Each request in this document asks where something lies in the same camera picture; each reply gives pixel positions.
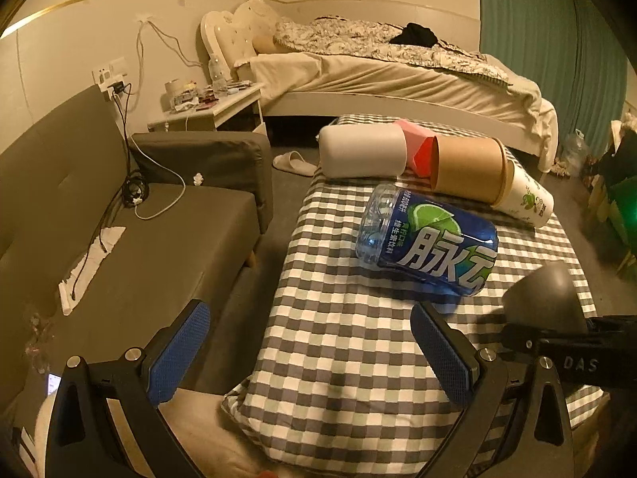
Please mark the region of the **patterned blanket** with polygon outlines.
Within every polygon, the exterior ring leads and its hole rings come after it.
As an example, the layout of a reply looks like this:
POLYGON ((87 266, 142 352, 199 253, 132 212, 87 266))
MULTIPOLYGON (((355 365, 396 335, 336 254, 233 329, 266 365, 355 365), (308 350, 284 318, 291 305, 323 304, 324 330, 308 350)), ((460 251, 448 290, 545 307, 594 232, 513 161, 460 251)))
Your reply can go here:
POLYGON ((369 58, 476 76, 501 86, 510 84, 508 74, 488 64, 481 53, 463 50, 440 38, 430 47, 395 43, 393 39, 402 31, 402 28, 387 23, 332 15, 321 16, 308 24, 282 18, 274 29, 273 41, 297 52, 369 58))

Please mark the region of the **brown paper cup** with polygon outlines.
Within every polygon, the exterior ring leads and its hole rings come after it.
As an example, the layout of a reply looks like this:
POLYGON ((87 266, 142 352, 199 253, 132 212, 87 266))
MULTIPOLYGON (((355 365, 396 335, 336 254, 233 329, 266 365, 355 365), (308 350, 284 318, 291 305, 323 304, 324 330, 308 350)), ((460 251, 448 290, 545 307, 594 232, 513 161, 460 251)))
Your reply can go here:
POLYGON ((493 205, 504 192, 506 176, 505 147, 496 138, 437 136, 433 141, 435 193, 493 205))

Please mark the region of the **pink box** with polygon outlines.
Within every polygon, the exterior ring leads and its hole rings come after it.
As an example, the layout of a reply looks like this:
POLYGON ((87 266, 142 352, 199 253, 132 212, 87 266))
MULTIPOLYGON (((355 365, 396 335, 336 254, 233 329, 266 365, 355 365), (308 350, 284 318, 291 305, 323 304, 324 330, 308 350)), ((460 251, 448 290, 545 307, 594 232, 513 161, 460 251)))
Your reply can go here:
POLYGON ((435 134, 427 127, 399 119, 394 122, 403 131, 407 148, 407 165, 421 178, 432 174, 433 138, 435 134))

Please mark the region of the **white paper on sofa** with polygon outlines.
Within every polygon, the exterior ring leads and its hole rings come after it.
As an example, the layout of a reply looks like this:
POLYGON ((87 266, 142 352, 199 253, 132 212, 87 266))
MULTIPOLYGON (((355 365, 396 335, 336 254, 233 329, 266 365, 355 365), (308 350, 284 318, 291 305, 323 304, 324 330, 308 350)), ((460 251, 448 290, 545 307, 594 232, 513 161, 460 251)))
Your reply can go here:
POLYGON ((119 225, 101 229, 69 275, 58 283, 58 295, 65 316, 70 315, 80 303, 98 269, 113 252, 125 230, 119 225))

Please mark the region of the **grey cup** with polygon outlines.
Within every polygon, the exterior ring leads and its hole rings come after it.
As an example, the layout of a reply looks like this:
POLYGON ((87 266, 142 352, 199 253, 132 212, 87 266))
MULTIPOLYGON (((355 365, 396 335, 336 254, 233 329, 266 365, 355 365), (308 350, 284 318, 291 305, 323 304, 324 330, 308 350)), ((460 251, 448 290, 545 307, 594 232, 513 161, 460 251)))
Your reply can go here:
POLYGON ((564 335, 587 333, 578 293, 562 261, 532 271, 508 288, 502 301, 508 324, 564 335))

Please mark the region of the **grey sofa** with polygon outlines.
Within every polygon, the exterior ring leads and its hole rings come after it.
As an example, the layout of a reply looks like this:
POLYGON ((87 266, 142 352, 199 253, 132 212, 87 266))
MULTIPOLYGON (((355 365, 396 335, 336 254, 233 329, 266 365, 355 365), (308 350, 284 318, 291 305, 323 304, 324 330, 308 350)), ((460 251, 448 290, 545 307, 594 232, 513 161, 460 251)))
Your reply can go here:
POLYGON ((273 215, 271 149, 253 132, 124 138, 98 88, 66 100, 1 155, 1 405, 24 390, 32 317, 53 370, 117 357, 193 299, 219 315, 273 215), (73 312, 58 283, 103 228, 126 230, 73 312))

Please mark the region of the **wooden chair with clothes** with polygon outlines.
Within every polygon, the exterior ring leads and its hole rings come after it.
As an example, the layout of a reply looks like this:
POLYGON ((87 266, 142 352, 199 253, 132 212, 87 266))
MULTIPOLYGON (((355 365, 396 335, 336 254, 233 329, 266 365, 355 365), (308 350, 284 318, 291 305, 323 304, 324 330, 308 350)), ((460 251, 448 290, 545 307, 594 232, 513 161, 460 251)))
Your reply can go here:
POLYGON ((610 221, 627 252, 617 273, 636 263, 636 114, 610 122, 610 143, 592 166, 587 207, 598 222, 610 221))

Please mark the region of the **green curtain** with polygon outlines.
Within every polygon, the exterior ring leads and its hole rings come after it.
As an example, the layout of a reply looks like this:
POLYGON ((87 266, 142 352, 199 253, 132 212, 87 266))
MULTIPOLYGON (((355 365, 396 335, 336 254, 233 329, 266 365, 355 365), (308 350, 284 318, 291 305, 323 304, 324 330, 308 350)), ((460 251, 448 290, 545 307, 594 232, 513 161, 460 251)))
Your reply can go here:
POLYGON ((539 85, 554 105, 559 138, 577 129, 603 154, 620 119, 627 57, 586 0, 481 0, 481 51, 539 85))

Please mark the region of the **wall power socket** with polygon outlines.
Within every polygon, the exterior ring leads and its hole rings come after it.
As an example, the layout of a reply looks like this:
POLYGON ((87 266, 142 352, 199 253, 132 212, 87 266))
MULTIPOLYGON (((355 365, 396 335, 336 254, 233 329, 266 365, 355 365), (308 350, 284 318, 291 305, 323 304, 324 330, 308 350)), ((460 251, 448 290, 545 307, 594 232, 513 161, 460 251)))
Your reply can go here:
POLYGON ((113 84, 123 82, 128 74, 129 64, 124 57, 118 57, 92 69, 93 81, 103 93, 113 84))

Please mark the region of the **white printed paper cup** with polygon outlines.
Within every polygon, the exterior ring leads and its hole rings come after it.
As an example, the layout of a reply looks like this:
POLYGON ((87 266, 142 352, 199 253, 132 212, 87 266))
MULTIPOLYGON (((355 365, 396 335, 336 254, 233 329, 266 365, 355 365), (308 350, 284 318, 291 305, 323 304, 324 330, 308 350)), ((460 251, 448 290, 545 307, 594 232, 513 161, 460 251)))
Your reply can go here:
POLYGON ((504 187, 492 208, 538 229, 551 219, 554 197, 525 169, 507 161, 504 187))

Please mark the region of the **white headboard pillow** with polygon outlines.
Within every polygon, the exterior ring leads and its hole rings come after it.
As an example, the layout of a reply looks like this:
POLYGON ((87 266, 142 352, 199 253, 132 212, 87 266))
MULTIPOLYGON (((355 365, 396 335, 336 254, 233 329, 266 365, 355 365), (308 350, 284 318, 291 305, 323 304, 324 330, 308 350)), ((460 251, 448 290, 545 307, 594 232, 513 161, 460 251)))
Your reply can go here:
POLYGON ((200 34, 211 60, 227 80, 236 80, 235 65, 257 55, 253 39, 272 36, 281 15, 264 0, 246 0, 235 11, 211 11, 201 19, 200 34))

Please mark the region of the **large water jug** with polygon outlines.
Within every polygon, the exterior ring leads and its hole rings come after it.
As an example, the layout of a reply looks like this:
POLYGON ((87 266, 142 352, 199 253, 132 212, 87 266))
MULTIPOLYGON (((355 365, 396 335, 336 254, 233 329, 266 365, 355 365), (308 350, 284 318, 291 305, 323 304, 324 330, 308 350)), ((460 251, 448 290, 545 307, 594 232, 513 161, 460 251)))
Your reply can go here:
POLYGON ((579 128, 570 133, 561 151, 561 161, 571 176, 579 176, 588 154, 588 147, 583 132, 579 128))

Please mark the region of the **bed with beige sheet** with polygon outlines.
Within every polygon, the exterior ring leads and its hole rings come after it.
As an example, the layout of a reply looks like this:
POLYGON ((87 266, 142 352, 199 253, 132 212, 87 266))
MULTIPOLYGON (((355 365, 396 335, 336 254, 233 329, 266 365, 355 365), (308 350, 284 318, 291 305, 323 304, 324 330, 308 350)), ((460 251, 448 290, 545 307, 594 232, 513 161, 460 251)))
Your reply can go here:
POLYGON ((539 85, 515 73, 498 58, 483 54, 488 64, 503 69, 508 86, 461 73, 375 61, 349 55, 320 55, 281 47, 272 36, 253 39, 257 55, 237 62, 238 78, 264 87, 265 105, 295 93, 353 94, 424 102, 457 109, 517 128, 510 146, 538 158, 548 172, 558 147, 558 119, 539 85))

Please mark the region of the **black garment on bed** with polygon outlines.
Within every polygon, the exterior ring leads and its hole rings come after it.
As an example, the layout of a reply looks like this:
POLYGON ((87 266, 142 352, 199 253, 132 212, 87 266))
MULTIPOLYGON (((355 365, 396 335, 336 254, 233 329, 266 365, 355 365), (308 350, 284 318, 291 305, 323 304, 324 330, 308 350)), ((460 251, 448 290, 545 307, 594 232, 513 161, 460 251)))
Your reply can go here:
POLYGON ((417 23, 408 23, 401 33, 390 40, 391 44, 414 45, 415 47, 434 47, 438 38, 429 27, 417 23))

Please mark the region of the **blue labelled plastic bottle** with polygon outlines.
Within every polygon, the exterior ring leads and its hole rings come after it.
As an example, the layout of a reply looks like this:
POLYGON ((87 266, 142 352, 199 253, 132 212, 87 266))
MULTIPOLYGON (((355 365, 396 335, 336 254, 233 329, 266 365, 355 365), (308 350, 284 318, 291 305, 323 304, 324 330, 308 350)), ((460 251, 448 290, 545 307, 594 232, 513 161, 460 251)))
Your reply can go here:
POLYGON ((441 294, 466 297, 486 285, 498 248, 491 221, 379 184, 365 206, 355 254, 365 264, 403 273, 441 294))

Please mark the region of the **beige slipper by nightstand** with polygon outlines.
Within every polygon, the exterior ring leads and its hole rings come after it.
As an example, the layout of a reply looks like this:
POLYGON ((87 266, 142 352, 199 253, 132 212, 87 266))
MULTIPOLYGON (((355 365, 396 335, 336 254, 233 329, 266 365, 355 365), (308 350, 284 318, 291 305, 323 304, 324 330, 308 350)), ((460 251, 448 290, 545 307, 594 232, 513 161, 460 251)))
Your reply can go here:
POLYGON ((298 151, 288 151, 276 155, 272 166, 281 172, 302 177, 312 177, 317 171, 317 166, 305 161, 305 158, 298 151))

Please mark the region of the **white nightstand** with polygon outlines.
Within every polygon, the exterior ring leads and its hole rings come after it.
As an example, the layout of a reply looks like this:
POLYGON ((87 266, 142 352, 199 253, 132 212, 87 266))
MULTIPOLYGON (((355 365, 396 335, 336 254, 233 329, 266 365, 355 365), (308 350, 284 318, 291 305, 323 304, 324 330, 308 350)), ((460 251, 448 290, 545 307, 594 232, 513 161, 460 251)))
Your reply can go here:
POLYGON ((234 125, 240 132, 266 135, 261 89, 262 84, 253 83, 221 97, 211 106, 167 112, 161 117, 150 119, 147 129, 149 132, 214 132, 229 131, 234 125))

